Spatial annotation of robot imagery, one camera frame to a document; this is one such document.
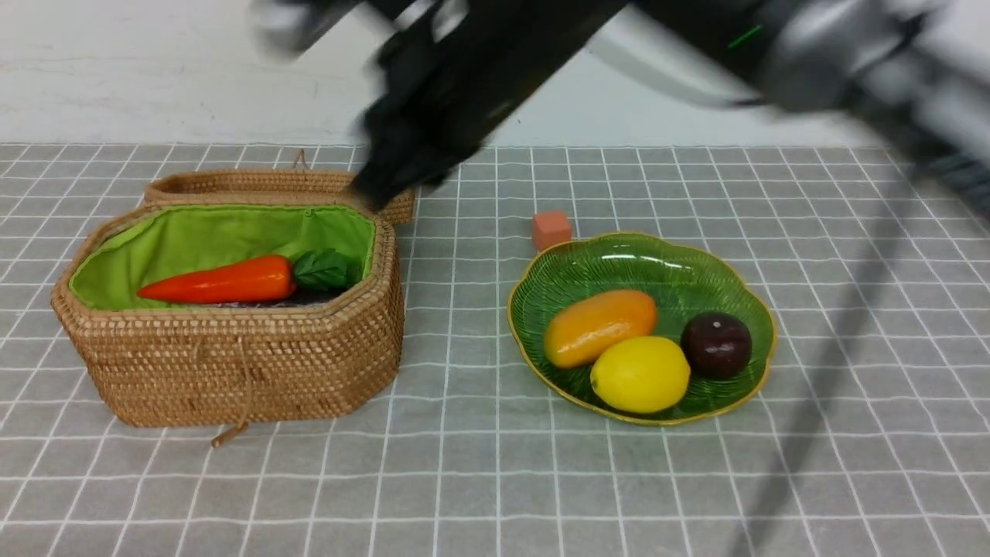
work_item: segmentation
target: white wall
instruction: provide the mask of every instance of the white wall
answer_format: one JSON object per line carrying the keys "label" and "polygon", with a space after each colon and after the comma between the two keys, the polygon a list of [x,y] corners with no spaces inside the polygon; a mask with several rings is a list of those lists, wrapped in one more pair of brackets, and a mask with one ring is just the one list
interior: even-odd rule
{"label": "white wall", "polygon": [[[383,36],[351,16],[305,57],[280,65],[250,40],[246,2],[0,0],[0,142],[355,141],[354,118],[375,91],[366,61]],[[732,92],[717,75],[699,75],[676,43],[645,38],[623,20],[604,33],[684,79]],[[990,61],[986,22],[990,2],[954,0],[940,33]],[[602,146],[872,141],[831,121],[696,110],[588,54],[494,138]]]}

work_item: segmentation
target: plum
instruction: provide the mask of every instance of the plum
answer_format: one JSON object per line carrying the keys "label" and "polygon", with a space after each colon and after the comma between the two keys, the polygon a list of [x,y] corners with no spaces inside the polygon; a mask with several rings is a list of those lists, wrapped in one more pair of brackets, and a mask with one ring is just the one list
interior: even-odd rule
{"label": "plum", "polygon": [[745,324],[718,311],[696,315],[681,333],[681,350],[691,374],[724,381],[745,370],[752,356],[752,337]]}

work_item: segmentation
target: toy fruit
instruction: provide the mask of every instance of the toy fruit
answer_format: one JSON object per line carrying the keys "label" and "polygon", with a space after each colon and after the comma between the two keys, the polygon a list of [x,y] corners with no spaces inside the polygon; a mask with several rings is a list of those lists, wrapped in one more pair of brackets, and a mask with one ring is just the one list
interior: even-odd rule
{"label": "toy fruit", "polygon": [[656,327],[656,302],[635,289],[602,292],[565,307],[544,334],[546,358],[558,368],[593,363],[610,346],[648,335]]}
{"label": "toy fruit", "polygon": [[591,368],[591,388],[613,408],[649,414],[670,408],[687,393],[691,369],[677,343],[647,336],[624,340]]}
{"label": "toy fruit", "polygon": [[681,349],[691,373],[727,380],[742,372],[752,356],[752,337],[745,324],[716,311],[696,315],[681,333]]}
{"label": "toy fruit", "polygon": [[138,290],[138,296],[188,304],[282,300],[299,286],[318,291],[345,286],[349,264],[335,250],[307,252],[295,263],[267,255],[159,280]]}

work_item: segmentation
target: orange mango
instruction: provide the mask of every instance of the orange mango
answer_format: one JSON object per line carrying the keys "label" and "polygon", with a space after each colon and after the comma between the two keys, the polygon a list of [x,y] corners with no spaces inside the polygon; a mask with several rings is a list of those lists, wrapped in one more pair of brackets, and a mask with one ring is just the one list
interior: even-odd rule
{"label": "orange mango", "polygon": [[609,290],[557,313],[544,334],[544,352],[561,369],[593,364],[609,347],[652,334],[656,302],[635,289]]}

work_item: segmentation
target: toy carrot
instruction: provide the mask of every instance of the toy carrot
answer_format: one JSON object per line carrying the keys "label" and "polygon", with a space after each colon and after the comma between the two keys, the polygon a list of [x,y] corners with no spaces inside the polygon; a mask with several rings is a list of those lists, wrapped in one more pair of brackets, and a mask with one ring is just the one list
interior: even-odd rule
{"label": "toy carrot", "polygon": [[267,255],[166,278],[144,286],[138,296],[185,304],[277,301],[300,286],[311,290],[346,286],[349,263],[346,256],[330,249],[307,252],[295,262]]}

